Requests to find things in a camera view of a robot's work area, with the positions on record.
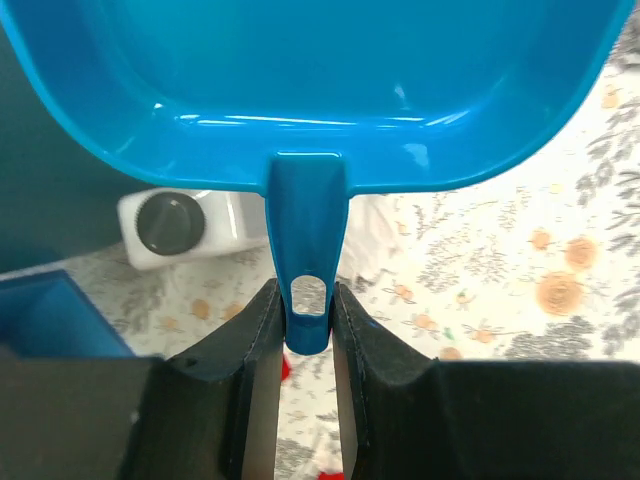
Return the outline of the blue plastic dustpan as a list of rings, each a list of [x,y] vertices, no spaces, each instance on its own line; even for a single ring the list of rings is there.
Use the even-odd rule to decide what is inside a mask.
[[[630,1],[5,1],[44,106],[111,167],[266,201],[284,296],[331,285],[350,198],[453,190],[580,107]]]

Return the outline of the red paper scrap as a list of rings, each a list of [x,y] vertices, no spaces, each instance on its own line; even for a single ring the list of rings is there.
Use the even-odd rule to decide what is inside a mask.
[[[281,381],[285,382],[291,375],[291,364],[286,355],[282,356]]]

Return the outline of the teal plastic waste bin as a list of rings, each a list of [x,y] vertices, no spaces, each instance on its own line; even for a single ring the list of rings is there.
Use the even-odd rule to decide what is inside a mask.
[[[40,80],[65,105],[102,108],[113,97],[103,69],[64,57],[62,67],[34,58],[11,29],[1,33],[1,269],[83,255],[117,243],[117,201],[149,189],[79,145],[42,102]]]

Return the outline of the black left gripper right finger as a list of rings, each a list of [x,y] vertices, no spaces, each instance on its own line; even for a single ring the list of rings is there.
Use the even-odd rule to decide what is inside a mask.
[[[639,368],[602,361],[443,361],[332,302],[348,479],[635,479]]]

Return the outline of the blue pink yellow shelf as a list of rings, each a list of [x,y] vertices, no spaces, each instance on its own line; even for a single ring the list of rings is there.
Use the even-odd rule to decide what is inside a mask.
[[[134,352],[63,270],[1,282],[3,358],[119,358]]]

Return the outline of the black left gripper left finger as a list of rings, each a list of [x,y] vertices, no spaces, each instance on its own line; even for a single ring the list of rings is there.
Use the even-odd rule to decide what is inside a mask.
[[[1,356],[5,479],[270,479],[280,396],[280,290],[266,282],[184,351]]]

